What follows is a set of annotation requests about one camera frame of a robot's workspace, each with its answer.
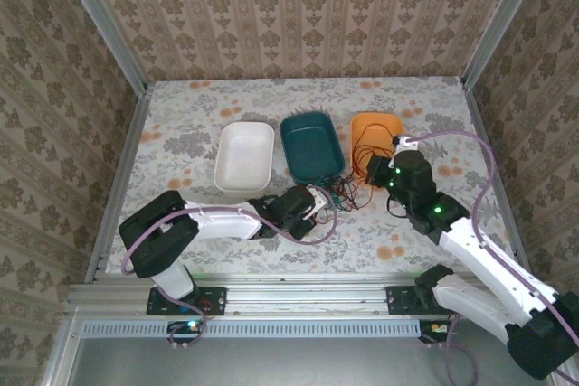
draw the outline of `white plastic tray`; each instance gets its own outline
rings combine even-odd
[[[223,129],[215,162],[217,188],[233,198],[263,196],[270,182],[273,128],[263,122],[233,122]]]

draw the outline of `rectangular tray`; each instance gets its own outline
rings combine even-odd
[[[327,114],[306,112],[287,117],[281,121],[280,134],[289,172],[296,183],[314,183],[344,171],[342,148]]]
[[[271,178],[273,128],[264,122],[233,122],[223,129],[214,183],[232,198],[263,196]]]

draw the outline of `patterned wall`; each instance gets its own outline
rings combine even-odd
[[[80,0],[0,0],[0,384],[41,373],[134,105]]]
[[[579,0],[524,0],[475,95],[531,266],[579,291]]]
[[[498,0],[104,0],[149,81],[462,74]]]

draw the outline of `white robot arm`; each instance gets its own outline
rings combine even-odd
[[[262,239],[276,232],[253,216],[301,240],[316,223],[313,215],[327,205],[327,198],[314,186],[297,185],[282,196],[265,196],[235,205],[202,205],[186,202],[177,191],[159,195],[119,227],[125,247],[141,244],[131,261],[140,278],[151,278],[173,299],[194,291],[195,283],[179,256],[195,240],[215,238]],[[139,238],[154,223],[173,212],[217,208],[211,212],[188,212],[171,219],[142,241]]]
[[[507,346],[525,372],[544,379],[577,352],[573,338],[552,311],[577,334],[579,297],[572,292],[560,295],[532,276],[482,231],[479,239],[470,213],[437,190],[430,164],[418,151],[417,142],[409,139],[394,139],[392,159],[373,155],[366,182],[385,187],[390,200],[405,208],[415,230],[461,260],[492,293],[467,284],[439,265],[416,279],[419,299],[429,299],[424,289],[431,290],[439,306],[488,330]]]

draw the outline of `patterned table surface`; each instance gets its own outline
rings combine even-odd
[[[235,202],[214,186],[213,174],[223,128],[239,120],[264,121],[276,131],[271,182],[266,194],[293,185],[280,141],[280,122],[291,114],[326,111],[349,161],[349,122],[356,112],[383,111],[400,117],[411,135],[445,129],[474,132],[457,78],[287,79],[171,81],[156,85],[119,223],[167,189],[200,203]],[[487,176],[479,146],[460,137],[422,143],[439,188],[471,206]],[[369,187],[362,187],[360,200]],[[193,273],[224,275],[416,273],[442,263],[464,266],[411,228],[386,213],[387,193],[375,191],[370,204],[341,212],[330,241],[303,247],[269,240],[194,240],[181,259]],[[512,250],[495,194],[481,207],[481,226],[508,254]],[[305,240],[327,231],[318,225]],[[125,248],[117,234],[108,273],[119,273]]]

